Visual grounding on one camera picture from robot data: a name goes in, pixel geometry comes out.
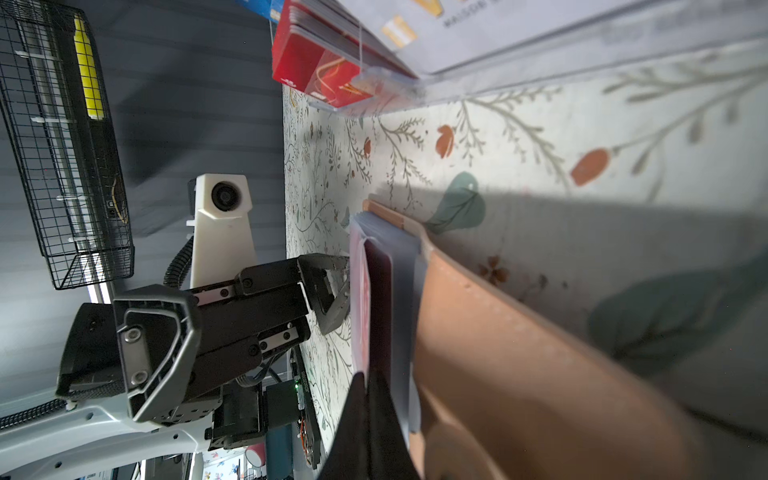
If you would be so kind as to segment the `pink leather card wallet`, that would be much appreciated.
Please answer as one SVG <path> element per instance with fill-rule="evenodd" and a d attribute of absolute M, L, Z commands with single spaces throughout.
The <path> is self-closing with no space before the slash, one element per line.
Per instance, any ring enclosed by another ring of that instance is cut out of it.
<path fill-rule="evenodd" d="M 420 479 L 697 479 L 703 442 L 648 383 L 367 200 L 351 222 L 392 259 L 387 381 Z"/>

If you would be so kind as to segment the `clear acrylic card display stand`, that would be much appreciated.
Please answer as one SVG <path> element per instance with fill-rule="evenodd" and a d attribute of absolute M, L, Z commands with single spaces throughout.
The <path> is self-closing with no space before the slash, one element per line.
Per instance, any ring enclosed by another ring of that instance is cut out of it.
<path fill-rule="evenodd" d="M 363 116 L 766 36 L 763 1 L 286 1 L 272 75 Z"/>

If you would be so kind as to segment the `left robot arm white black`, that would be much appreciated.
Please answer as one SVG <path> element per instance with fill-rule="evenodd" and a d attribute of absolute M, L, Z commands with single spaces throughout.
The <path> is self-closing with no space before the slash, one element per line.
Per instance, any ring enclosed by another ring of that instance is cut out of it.
<path fill-rule="evenodd" d="M 186 290 L 190 266 L 176 259 L 162 284 L 79 308 L 54 399 L 1 421 L 3 478 L 75 479 L 266 435 L 264 379 L 310 338 L 310 317 L 344 320 L 349 260 L 305 254 Z"/>

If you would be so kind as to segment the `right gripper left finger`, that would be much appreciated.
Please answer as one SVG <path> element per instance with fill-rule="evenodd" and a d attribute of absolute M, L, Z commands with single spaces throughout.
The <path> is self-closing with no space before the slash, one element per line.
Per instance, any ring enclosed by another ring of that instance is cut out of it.
<path fill-rule="evenodd" d="M 320 480 L 368 478 L 369 421 L 365 376 L 350 384 L 332 448 L 318 475 Z"/>

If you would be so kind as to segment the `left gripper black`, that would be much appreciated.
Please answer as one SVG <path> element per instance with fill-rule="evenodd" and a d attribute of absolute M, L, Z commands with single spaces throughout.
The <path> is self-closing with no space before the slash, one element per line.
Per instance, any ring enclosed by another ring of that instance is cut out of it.
<path fill-rule="evenodd" d="M 263 391 L 273 363 L 310 337 L 304 289 L 328 335 L 350 312 L 349 257 L 313 253 L 249 267 L 234 279 L 178 290 L 150 285 L 78 310 L 56 394 L 124 395 L 138 424 L 203 423 L 211 447 L 259 442 L 291 404 Z"/>

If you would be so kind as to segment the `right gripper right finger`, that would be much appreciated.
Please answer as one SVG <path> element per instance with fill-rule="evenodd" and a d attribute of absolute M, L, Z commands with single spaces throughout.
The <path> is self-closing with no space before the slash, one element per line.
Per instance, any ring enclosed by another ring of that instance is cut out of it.
<path fill-rule="evenodd" d="M 368 378 L 368 414 L 368 478 L 419 480 L 388 383 L 378 371 L 371 371 Z"/>

